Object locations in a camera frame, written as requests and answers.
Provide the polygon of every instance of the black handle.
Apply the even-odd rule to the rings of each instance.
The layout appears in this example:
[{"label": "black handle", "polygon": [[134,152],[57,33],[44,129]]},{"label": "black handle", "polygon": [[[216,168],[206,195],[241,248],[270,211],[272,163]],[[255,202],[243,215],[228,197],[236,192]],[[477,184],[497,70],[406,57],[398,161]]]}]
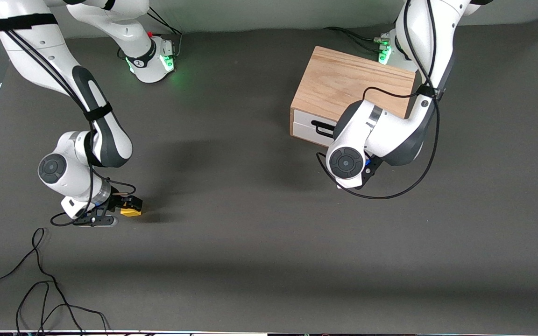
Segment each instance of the black handle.
[{"label": "black handle", "polygon": [[320,134],[322,136],[326,136],[328,138],[333,139],[333,134],[323,132],[322,130],[319,130],[319,128],[320,127],[325,128],[326,130],[330,130],[331,132],[333,132],[333,130],[335,130],[335,126],[332,126],[332,125],[326,124],[326,123],[322,123],[322,122],[317,121],[317,120],[311,121],[310,124],[314,126],[314,130],[317,132],[317,134]]}]

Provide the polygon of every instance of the drawer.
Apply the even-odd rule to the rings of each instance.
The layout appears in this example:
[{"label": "drawer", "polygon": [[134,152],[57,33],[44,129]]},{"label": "drawer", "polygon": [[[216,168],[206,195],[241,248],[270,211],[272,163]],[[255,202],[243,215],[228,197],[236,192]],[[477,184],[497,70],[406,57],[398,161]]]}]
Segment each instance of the drawer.
[{"label": "drawer", "polygon": [[333,142],[332,138],[318,134],[314,126],[308,127],[299,123],[292,124],[292,135],[325,147],[329,147]]},{"label": "drawer", "polygon": [[[316,115],[312,115],[311,113],[306,113],[295,109],[292,124],[292,135],[297,138],[301,138],[303,140],[328,147],[333,142],[333,138],[318,134],[316,126],[312,124],[313,121],[318,121],[320,123],[335,126],[335,121],[322,117],[317,117]],[[333,133],[331,130],[321,127],[319,128],[319,131],[328,134]]]},{"label": "drawer", "polygon": [[313,120],[320,121],[321,123],[325,123],[325,124],[328,124],[328,125],[335,126],[335,121],[333,121],[333,120],[325,119],[325,118],[322,118],[322,117],[317,117],[314,114],[306,113],[306,112],[303,112],[301,110],[294,109],[294,123],[299,123],[301,125],[305,125],[307,127],[314,128],[314,126],[311,124],[311,122]]}]

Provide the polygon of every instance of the gray tabletop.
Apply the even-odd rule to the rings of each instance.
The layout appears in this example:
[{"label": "gray tabletop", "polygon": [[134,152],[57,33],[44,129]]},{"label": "gray tabletop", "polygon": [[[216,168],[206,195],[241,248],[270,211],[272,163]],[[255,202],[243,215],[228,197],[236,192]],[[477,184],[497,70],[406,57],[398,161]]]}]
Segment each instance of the gray tabletop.
[{"label": "gray tabletop", "polygon": [[[37,164],[87,123],[70,98],[10,67],[0,275],[49,227],[45,268],[115,329],[538,334],[538,22],[458,29],[433,168],[384,202],[338,191],[316,160],[324,149],[288,135],[315,45],[375,57],[337,32],[188,34],[177,71],[156,84],[139,83],[109,38],[68,45],[134,143],[128,164],[101,171],[134,183],[145,214],[113,228],[50,227],[62,197]],[[410,185],[432,139],[433,127],[415,162],[383,166],[363,192]],[[38,279],[31,259],[0,284],[0,328],[14,327]],[[28,327],[40,304],[27,301]],[[72,328],[67,313],[54,325]]]}]

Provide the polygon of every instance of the yellow object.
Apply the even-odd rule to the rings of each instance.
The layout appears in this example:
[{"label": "yellow object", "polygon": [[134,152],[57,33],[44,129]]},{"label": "yellow object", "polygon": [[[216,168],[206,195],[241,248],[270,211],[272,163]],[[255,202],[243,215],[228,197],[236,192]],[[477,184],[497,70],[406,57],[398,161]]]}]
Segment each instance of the yellow object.
[{"label": "yellow object", "polygon": [[120,213],[122,215],[125,215],[126,217],[134,217],[134,216],[142,215],[142,211],[138,211],[136,209],[121,209]]}]

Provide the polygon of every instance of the wooden drawer box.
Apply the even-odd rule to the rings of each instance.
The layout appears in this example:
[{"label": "wooden drawer box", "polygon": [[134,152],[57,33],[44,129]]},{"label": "wooden drawer box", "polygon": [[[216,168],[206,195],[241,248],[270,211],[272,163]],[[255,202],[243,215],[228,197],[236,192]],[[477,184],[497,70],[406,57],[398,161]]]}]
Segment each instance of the wooden drawer box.
[{"label": "wooden drawer box", "polygon": [[[369,86],[410,94],[414,76],[414,72],[315,47],[290,105],[290,135],[327,147],[333,139],[320,134],[331,133],[320,127],[322,123],[334,126],[348,105],[362,100]],[[369,90],[366,99],[400,118],[408,117],[409,98]]]}]

